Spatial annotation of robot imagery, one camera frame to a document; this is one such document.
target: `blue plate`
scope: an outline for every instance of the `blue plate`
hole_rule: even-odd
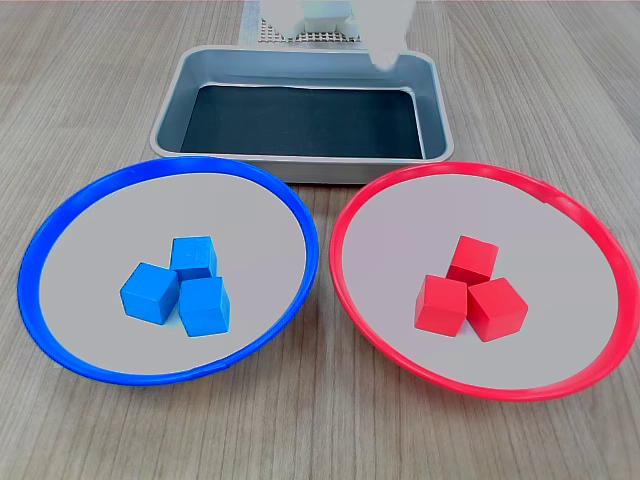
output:
[[[47,256],[64,230],[86,209],[105,196],[156,178],[189,173],[219,173],[250,180],[276,195],[298,220],[306,247],[306,264],[300,288],[282,317],[261,337],[226,358],[183,371],[162,375],[133,375],[95,367],[68,352],[47,327],[40,306],[40,277]],[[178,157],[151,160],[118,170],[73,195],[60,205],[35,234],[25,252],[18,277],[18,303],[27,330],[52,360],[88,378],[129,386],[164,385],[193,380],[224,370],[256,352],[275,337],[304,304],[318,271],[318,233],[306,206],[296,193],[275,176],[251,165],[212,157]]]

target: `stack of cubes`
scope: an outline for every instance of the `stack of cubes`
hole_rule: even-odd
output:
[[[173,240],[168,269],[140,263],[120,290],[125,313],[163,325],[178,304],[190,337],[229,331],[230,301],[210,237]]]
[[[446,277],[425,277],[415,327],[455,337],[466,318],[483,342],[519,332],[529,307],[506,278],[491,280],[497,257],[497,246],[460,237]]]

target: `blue cube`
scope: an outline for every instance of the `blue cube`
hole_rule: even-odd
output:
[[[190,337],[228,332],[230,310],[229,295],[222,278],[198,278],[182,282],[180,318]]]
[[[130,317],[163,325],[180,295],[178,274],[141,263],[120,289],[124,311]]]
[[[180,282],[215,277],[218,259],[211,237],[174,238],[169,268],[178,273]]]

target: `metal tray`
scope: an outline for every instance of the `metal tray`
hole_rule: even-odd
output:
[[[228,144],[225,151],[186,151],[189,148],[185,149],[184,146],[192,145],[191,149],[194,149],[193,141],[185,142],[188,131],[193,131],[193,125],[190,126],[192,115],[193,121],[211,122],[216,118],[215,114],[208,117],[194,115],[200,90],[209,86],[228,86],[236,89],[289,87],[317,91],[402,91],[410,95],[413,103],[415,121],[411,124],[417,129],[416,135],[420,144],[418,155],[416,158],[374,158],[370,157],[370,151],[364,156],[349,157],[307,156],[303,152],[291,155],[290,151],[283,155],[269,154],[270,152],[246,154],[243,153],[246,144],[241,142],[238,142],[235,152]],[[244,108],[246,110],[250,106],[245,104]],[[335,115],[339,118],[341,112],[336,111]],[[248,124],[250,128],[255,128],[256,119],[248,120],[253,120],[253,123],[248,121]],[[271,124],[271,131],[274,131],[281,122],[279,123],[276,115],[275,118],[271,117],[268,123]],[[380,122],[369,123],[386,129],[382,132],[368,132],[372,138],[384,137],[385,132],[392,130],[389,129],[388,121],[383,122],[384,127],[380,126]],[[209,132],[211,128],[215,128],[216,122],[210,125]],[[363,128],[366,130],[366,125],[354,128],[354,135],[357,132],[362,133]],[[207,128],[200,128],[199,131],[207,132]],[[250,129],[245,130],[245,137],[251,135]],[[198,154],[245,161],[273,173],[287,183],[364,184],[400,167],[446,160],[453,151],[453,142],[435,64],[423,54],[406,52],[400,56],[393,70],[382,72],[373,67],[367,52],[362,49],[201,46],[188,50],[178,63],[169,92],[151,133],[151,147],[163,157]]]

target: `wooden table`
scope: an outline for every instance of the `wooden table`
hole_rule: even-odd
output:
[[[22,255],[87,183],[153,157],[179,56],[234,44],[242,2],[0,3],[0,478],[635,479],[640,350],[542,404],[465,398],[404,372],[354,328],[328,242],[356,190],[300,187],[320,235],[313,292],[259,353],[162,388],[49,360],[16,301]],[[598,215],[640,266],[640,3],[419,4],[453,158],[513,168]]]

